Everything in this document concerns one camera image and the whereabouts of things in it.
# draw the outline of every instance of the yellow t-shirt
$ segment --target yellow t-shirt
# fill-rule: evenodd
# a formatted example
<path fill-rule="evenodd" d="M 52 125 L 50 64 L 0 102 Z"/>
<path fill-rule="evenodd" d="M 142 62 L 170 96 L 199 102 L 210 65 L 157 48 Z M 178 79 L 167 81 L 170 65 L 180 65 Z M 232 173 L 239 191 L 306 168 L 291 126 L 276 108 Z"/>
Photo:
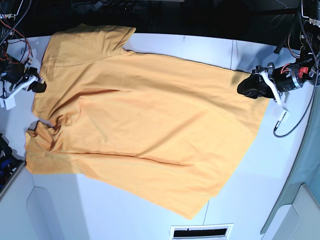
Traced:
<path fill-rule="evenodd" d="M 83 173 L 191 219 L 236 169 L 268 100 L 237 94 L 246 73 L 125 51 L 134 31 L 80 25 L 52 36 L 33 113 L 54 128 L 26 135 L 27 169 Z"/>

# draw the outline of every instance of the white table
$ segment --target white table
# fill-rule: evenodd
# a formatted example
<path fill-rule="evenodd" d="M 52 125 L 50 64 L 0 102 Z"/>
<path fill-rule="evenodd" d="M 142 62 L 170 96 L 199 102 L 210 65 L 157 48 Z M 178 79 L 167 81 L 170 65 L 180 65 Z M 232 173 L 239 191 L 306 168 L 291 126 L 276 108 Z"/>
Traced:
<path fill-rule="evenodd" d="M 49 36 L 29 39 L 34 54 L 33 67 L 40 67 L 49 40 Z M 23 48 L 23 43 L 15 43 L 9 46 L 8 53 L 18 58 Z M 274 46 L 198 36 L 135 33 L 124 48 L 246 72 L 250 72 L 256 65 L 266 66 L 271 61 L 276 67 L 294 61 L 286 49 L 276 55 L 273 54 Z M 287 105 L 291 115 L 286 123 L 281 124 L 278 134 L 286 133 L 298 122 L 311 92 L 312 86 L 307 83 L 303 88 L 290 93 Z M 16 97 L 15 108 L 9 111 L 0 109 L 0 132 L 8 138 L 9 145 L 16 150 L 17 155 L 22 157 L 25 154 L 25 131 L 37 120 L 31 113 L 33 97 L 32 92 L 21 91 Z M 31 175 L 26 170 L 11 186 L 15 190 L 9 190 L 0 201 L 0 211 L 8 213 L 13 204 L 24 209 L 25 200 L 34 185 L 50 193 L 66 240 L 168 240 L 170 226 L 230 223 L 234 224 L 231 240 L 259 240 L 263 237 L 260 231 L 289 175 L 308 121 L 306 117 L 290 136 L 275 138 L 273 128 L 277 119 L 273 115 L 274 107 L 275 103 L 271 101 L 256 140 L 219 195 L 212 198 L 192 220 L 186 220 L 135 195 L 81 174 Z M 22 177 L 31 178 L 32 181 L 22 184 L 19 180 Z M 40 205 L 48 201 L 41 194 L 37 198 Z M 21 223 L 21 233 L 12 233 L 10 226 L 0 224 L 0 231 L 8 236 L 5 239 L 37 239 L 35 229 L 30 225 L 31 219 L 33 224 L 50 219 L 47 212 L 42 213 L 38 223 L 25 210 L 14 214 L 18 218 L 15 223 Z M 54 234 L 54 224 L 47 224 L 47 227 Z"/>

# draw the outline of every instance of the air vent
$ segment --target air vent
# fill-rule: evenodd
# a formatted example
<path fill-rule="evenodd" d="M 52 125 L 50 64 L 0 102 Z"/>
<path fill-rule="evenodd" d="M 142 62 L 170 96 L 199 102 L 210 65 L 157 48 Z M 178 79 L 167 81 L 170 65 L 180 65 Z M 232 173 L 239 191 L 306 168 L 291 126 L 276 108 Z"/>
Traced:
<path fill-rule="evenodd" d="M 172 226 L 170 240 L 226 240 L 233 224 Z"/>

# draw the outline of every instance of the t-shirt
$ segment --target t-shirt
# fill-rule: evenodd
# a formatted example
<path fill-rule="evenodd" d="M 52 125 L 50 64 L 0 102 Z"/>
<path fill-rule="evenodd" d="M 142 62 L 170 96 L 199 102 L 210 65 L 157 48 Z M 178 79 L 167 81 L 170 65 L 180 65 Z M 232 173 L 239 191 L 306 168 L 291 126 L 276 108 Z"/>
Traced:
<path fill-rule="evenodd" d="M 54 127 L 28 132 L 26 167 L 82 173 L 191 219 L 236 169 L 268 100 L 237 93 L 246 73 L 124 50 L 134 31 L 80 25 L 52 36 L 33 114 Z"/>

